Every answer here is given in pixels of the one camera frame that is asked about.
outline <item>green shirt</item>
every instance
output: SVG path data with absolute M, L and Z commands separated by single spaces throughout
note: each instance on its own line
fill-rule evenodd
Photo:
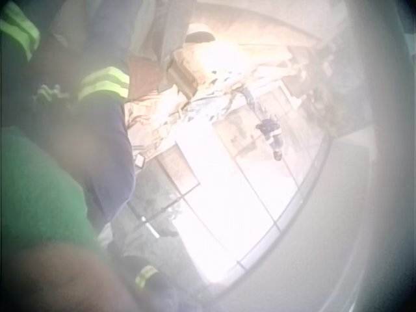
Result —
M 15 127 L 1 130 L 1 250 L 65 242 L 103 256 L 82 188 Z

